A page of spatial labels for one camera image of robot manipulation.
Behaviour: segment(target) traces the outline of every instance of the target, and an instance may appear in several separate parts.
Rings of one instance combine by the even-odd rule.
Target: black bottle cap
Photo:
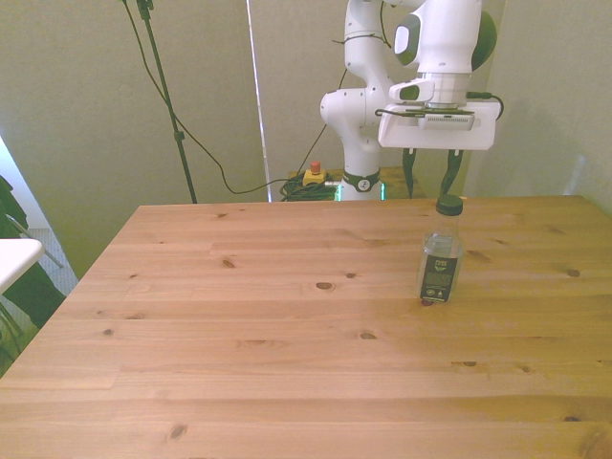
[[[456,217],[463,212],[463,200],[454,194],[445,194],[438,198],[436,210],[447,217]]]

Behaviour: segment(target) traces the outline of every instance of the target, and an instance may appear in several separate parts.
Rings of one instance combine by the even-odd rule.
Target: black stand
[[[141,18],[144,21],[144,25],[146,26],[146,31],[149,34],[149,40],[151,41],[151,48],[153,49],[153,55],[155,56],[155,63],[157,64],[157,70],[160,74],[160,81],[162,83],[162,88],[164,89],[164,99],[165,104],[168,107],[168,112],[170,113],[170,119],[172,120],[172,127],[174,128],[174,140],[176,141],[179,147],[179,154],[181,155],[181,162],[183,163],[183,170],[185,171],[185,177],[187,180],[187,186],[189,187],[189,194],[191,195],[191,201],[193,204],[198,204],[197,198],[195,196],[195,189],[193,188],[193,182],[191,181],[191,174],[189,173],[189,165],[187,164],[187,159],[185,155],[185,149],[183,147],[183,140],[185,139],[185,133],[179,130],[179,127],[176,122],[176,115],[174,114],[174,110],[172,109],[172,102],[170,101],[170,94],[168,93],[168,87],[165,84],[164,78],[164,70],[162,69],[162,62],[160,61],[160,55],[157,52],[157,45],[155,44],[155,38],[153,36],[153,31],[151,30],[151,15],[149,14],[149,10],[153,10],[153,0],[136,0],[138,4],[138,10],[141,13]]]

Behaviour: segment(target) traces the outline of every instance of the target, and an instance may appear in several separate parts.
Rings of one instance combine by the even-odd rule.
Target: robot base
[[[378,182],[369,191],[359,192],[342,180],[336,192],[336,201],[384,201],[384,198],[383,182]]]

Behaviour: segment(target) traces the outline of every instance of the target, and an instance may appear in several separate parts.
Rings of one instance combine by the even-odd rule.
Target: white table
[[[34,239],[0,239],[0,295],[45,252]]]

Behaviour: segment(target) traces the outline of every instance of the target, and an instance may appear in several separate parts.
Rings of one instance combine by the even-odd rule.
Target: bottle cap
[[[312,161],[310,163],[310,171],[313,174],[315,174],[315,175],[320,174],[320,172],[321,172],[321,163],[319,161]]]
[[[463,212],[463,200],[454,194],[445,194],[438,198],[436,210],[447,217],[456,217]]]

